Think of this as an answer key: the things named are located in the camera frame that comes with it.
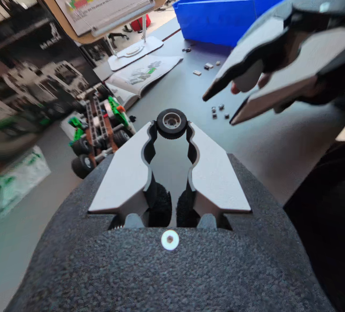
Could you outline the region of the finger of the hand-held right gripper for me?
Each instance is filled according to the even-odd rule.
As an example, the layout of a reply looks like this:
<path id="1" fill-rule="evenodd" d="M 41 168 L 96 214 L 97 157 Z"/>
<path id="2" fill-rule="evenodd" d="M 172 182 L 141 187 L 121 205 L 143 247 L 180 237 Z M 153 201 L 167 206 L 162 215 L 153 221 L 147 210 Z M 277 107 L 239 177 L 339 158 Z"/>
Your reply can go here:
<path id="1" fill-rule="evenodd" d="M 216 74 L 210 87 L 202 96 L 208 101 L 235 82 L 240 92 L 253 89 L 264 72 L 267 60 L 285 43 L 289 27 L 283 19 L 272 17 L 240 42 L 228 56 Z"/>
<path id="2" fill-rule="evenodd" d="M 273 72 L 268 83 L 246 99 L 230 124 L 240 124 L 270 109 L 278 110 L 298 98 L 312 88 L 317 81 L 317 74 L 337 58 L 344 48 L 344 27 L 311 35 L 300 45 L 296 59 Z"/>

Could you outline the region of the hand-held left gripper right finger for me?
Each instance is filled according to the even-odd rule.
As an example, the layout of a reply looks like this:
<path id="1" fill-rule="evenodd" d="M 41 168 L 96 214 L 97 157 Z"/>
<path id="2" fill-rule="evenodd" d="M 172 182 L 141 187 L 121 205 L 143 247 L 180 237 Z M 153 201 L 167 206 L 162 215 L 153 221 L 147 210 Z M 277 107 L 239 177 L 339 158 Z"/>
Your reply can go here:
<path id="1" fill-rule="evenodd" d="M 202 218 L 212 215 L 216 225 L 224 214 L 249 214 L 252 208 L 225 149 L 195 123 L 187 124 L 187 195 L 192 210 Z"/>

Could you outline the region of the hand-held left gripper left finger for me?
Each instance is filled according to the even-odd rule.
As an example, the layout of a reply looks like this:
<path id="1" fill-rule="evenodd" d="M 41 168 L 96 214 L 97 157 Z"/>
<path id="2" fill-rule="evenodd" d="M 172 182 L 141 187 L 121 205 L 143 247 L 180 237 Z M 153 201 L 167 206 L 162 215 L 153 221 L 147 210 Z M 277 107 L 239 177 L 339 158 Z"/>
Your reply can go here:
<path id="1" fill-rule="evenodd" d="M 155 121 L 149 121 L 133 135 L 110 162 L 88 209 L 91 215 L 115 214 L 125 220 L 137 214 L 149 226 L 149 211 L 157 199 L 157 184 L 150 166 L 156 151 Z"/>

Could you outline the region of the green white lego truck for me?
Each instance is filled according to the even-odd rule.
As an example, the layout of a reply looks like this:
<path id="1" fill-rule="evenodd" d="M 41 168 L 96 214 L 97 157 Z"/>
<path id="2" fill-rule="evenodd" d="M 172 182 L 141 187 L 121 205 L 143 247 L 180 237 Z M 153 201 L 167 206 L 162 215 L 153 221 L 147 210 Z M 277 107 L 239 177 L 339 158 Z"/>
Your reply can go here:
<path id="1" fill-rule="evenodd" d="M 108 155 L 114 154 L 135 133 L 135 116 L 128 116 L 119 99 L 105 83 L 99 83 L 77 96 L 75 109 L 80 116 L 68 119 L 74 129 L 71 162 L 80 179 L 89 175 Z"/>

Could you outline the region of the black lego wheel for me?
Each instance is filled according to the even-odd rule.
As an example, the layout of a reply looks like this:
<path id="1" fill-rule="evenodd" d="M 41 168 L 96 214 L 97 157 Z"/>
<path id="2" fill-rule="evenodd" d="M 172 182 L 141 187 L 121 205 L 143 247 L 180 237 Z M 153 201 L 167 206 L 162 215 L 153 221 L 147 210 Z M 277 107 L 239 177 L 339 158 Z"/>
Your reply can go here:
<path id="1" fill-rule="evenodd" d="M 174 108 L 163 110 L 156 119 L 158 133 L 168 140 L 180 138 L 186 131 L 187 123 L 186 115 Z"/>

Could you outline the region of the lego instruction booklet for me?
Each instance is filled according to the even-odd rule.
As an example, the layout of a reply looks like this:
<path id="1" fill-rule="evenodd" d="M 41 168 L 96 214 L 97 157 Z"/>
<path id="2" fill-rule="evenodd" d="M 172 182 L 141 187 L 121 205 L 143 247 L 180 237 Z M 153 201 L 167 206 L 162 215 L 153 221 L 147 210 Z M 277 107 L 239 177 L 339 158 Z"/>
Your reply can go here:
<path id="1" fill-rule="evenodd" d="M 146 55 L 114 72 L 106 80 L 106 85 L 127 111 L 142 98 L 149 85 L 161 79 L 182 60 L 182 56 Z"/>

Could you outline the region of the black lego set box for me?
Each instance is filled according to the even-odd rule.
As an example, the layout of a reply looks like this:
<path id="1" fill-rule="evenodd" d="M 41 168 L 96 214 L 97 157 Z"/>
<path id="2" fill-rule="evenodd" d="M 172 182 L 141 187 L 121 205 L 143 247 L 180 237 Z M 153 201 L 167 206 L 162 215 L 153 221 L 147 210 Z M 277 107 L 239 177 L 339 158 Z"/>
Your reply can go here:
<path id="1" fill-rule="evenodd" d="M 81 94 L 101 83 L 81 49 L 41 1 L 1 0 L 1 161 L 25 150 L 51 123 L 83 112 Z"/>

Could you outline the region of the person's right hand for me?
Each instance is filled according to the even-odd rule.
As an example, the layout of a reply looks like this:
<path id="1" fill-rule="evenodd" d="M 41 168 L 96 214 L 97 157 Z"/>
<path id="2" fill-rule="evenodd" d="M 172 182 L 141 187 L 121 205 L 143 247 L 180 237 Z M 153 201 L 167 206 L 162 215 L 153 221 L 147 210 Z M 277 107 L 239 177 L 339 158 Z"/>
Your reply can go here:
<path id="1" fill-rule="evenodd" d="M 257 86 L 259 87 L 259 89 L 263 88 L 270 81 L 271 75 L 271 73 L 261 74 L 257 82 Z M 231 82 L 231 93 L 236 95 L 241 92 L 242 91 L 238 88 L 237 84 L 235 83 L 235 80 L 233 80 Z"/>

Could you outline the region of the blue storage bin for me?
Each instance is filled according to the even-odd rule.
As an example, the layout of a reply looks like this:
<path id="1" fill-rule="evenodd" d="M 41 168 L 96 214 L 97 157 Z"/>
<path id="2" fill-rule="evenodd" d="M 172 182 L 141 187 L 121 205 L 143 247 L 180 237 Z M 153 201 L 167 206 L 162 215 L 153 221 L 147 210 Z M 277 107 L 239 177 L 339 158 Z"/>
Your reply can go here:
<path id="1" fill-rule="evenodd" d="M 249 27 L 282 0 L 179 0 L 173 8 L 187 40 L 235 47 Z"/>

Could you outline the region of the green white sticker sheet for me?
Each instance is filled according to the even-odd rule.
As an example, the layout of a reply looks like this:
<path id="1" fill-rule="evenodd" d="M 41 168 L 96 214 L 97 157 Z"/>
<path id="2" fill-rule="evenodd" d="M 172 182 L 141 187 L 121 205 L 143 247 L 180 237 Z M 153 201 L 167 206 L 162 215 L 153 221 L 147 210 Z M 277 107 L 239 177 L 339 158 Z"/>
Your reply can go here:
<path id="1" fill-rule="evenodd" d="M 11 210 L 51 174 L 42 150 L 34 145 L 0 176 L 0 217 Z"/>

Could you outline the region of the person's black clothing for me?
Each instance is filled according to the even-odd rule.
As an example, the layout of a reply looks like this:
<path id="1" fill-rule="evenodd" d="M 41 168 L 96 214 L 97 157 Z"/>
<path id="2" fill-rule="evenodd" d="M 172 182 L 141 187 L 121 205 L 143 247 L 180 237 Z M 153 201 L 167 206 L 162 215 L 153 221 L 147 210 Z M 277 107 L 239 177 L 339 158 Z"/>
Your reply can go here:
<path id="1" fill-rule="evenodd" d="M 335 141 L 284 206 L 313 271 L 345 311 L 345 143 Z"/>

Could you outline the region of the red bag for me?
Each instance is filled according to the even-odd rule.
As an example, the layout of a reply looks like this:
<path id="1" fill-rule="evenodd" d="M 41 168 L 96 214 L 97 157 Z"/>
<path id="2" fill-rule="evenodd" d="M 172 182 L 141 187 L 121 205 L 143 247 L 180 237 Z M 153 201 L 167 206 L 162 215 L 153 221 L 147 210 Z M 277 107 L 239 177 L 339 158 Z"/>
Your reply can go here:
<path id="1" fill-rule="evenodd" d="M 148 14 L 146 14 L 145 17 L 146 17 L 146 28 L 148 28 L 151 24 L 151 20 L 150 20 Z M 143 30 L 143 17 L 140 17 L 139 19 L 132 21 L 130 23 L 130 26 L 131 26 L 131 29 L 133 31 L 138 32 L 138 33 L 142 32 L 142 30 Z"/>

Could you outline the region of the white document stand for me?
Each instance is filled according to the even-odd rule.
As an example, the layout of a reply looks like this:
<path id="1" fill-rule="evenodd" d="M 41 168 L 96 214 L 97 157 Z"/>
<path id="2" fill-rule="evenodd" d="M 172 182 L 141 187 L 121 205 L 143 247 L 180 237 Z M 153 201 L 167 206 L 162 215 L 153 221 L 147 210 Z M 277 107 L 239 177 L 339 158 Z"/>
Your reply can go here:
<path id="1" fill-rule="evenodd" d="M 163 42 L 156 37 L 147 37 L 147 15 L 142 16 L 142 39 L 127 48 L 117 51 L 113 48 L 109 37 L 108 44 L 112 55 L 108 59 L 111 71 L 116 72 L 163 46 Z"/>

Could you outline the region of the instruction sheet on stand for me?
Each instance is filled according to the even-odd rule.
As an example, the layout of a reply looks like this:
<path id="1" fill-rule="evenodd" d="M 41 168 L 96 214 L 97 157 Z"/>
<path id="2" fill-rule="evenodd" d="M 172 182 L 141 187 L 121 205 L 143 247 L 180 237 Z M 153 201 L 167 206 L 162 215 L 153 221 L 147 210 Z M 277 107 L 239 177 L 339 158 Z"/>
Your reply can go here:
<path id="1" fill-rule="evenodd" d="M 151 5 L 141 6 L 137 10 L 130 10 L 127 15 L 123 15 L 116 21 L 108 22 L 107 25 L 93 25 L 89 26 L 88 29 L 78 35 L 75 29 L 72 27 L 67 15 L 63 12 L 56 0 L 39 0 L 39 2 L 54 16 L 59 25 L 62 27 L 64 32 L 74 41 L 81 44 L 93 43 L 96 39 L 101 38 L 103 35 L 109 33 L 113 29 L 138 19 L 139 17 L 145 16 L 146 14 L 156 10 L 158 7 L 163 5 L 165 0 L 153 0 Z"/>

